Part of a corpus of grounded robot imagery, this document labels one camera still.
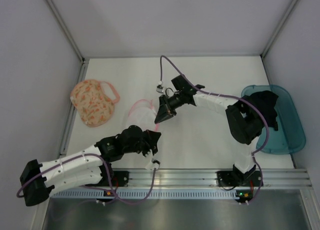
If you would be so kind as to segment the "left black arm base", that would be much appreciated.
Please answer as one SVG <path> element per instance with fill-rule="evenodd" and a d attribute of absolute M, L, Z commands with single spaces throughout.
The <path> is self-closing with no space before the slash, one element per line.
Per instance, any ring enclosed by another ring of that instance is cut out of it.
<path fill-rule="evenodd" d="M 103 170 L 100 174 L 102 179 L 95 184 L 86 184 L 90 187 L 109 187 L 109 181 L 106 170 Z M 111 184 L 113 187 L 124 187 L 129 181 L 129 172 L 124 170 L 116 170 L 110 172 Z"/>

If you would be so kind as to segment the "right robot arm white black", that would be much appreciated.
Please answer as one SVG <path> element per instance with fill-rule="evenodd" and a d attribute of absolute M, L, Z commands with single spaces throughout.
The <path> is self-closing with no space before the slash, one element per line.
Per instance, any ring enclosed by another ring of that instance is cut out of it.
<path fill-rule="evenodd" d="M 204 107 L 214 111 L 227 120 L 229 131 L 234 138 L 233 171 L 236 176 L 247 178 L 255 171 L 257 164 L 253 152 L 265 126 L 259 114 L 254 110 L 253 103 L 248 99 L 233 99 L 202 93 L 203 85 L 191 85 L 184 75 L 179 75 L 171 81 L 177 90 L 172 96 L 162 94 L 159 97 L 159 109 L 155 124 L 176 116 L 176 109 L 184 104 Z"/>

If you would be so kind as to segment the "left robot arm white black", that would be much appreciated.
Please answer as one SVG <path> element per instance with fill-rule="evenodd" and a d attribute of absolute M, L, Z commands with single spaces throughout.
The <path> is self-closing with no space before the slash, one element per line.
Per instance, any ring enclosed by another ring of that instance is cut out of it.
<path fill-rule="evenodd" d="M 58 192 L 78 186 L 95 188 L 106 182 L 114 199 L 129 204 L 113 186 L 111 163 L 136 153 L 150 159 L 148 168 L 156 172 L 161 163 L 153 156 L 158 152 L 161 135 L 131 125 L 120 134 L 105 137 L 78 153 L 42 163 L 36 159 L 29 161 L 20 176 L 21 187 L 16 196 L 24 199 L 26 206 L 35 206 Z"/>

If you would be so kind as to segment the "black garment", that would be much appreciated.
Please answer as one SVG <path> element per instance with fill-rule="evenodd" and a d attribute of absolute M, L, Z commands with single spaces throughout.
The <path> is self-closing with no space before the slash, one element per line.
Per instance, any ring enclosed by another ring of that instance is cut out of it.
<path fill-rule="evenodd" d="M 278 98 L 278 95 L 271 91 L 255 92 L 249 96 L 252 104 L 255 105 L 265 118 L 268 127 L 273 128 L 275 131 L 279 130 L 278 122 L 276 120 L 278 114 L 275 110 Z"/>

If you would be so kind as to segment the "orange patterned bra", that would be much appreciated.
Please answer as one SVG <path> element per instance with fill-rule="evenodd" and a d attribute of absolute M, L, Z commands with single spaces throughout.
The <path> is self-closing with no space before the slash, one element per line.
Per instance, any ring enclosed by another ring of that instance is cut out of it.
<path fill-rule="evenodd" d="M 102 84 L 109 86 L 113 99 L 104 92 Z M 111 83 L 88 79 L 73 88 L 70 101 L 87 127 L 98 127 L 111 119 L 120 95 Z"/>

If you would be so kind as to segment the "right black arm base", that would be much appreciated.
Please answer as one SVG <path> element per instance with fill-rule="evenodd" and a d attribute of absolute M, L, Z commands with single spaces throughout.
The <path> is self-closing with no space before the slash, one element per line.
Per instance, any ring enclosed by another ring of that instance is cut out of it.
<path fill-rule="evenodd" d="M 263 181 L 260 171 L 252 171 L 249 173 L 241 173 L 233 170 L 224 170 L 217 172 L 217 182 L 220 187 L 249 187 L 263 186 Z"/>

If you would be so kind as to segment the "white mesh laundry bag pink trim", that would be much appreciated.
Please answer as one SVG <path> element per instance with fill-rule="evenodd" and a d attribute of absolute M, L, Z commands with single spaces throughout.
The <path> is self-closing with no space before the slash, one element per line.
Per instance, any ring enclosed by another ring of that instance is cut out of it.
<path fill-rule="evenodd" d="M 155 124 L 156 109 L 152 100 L 141 99 L 133 104 L 128 112 L 125 127 L 135 125 L 142 131 L 158 131 L 158 125 Z"/>

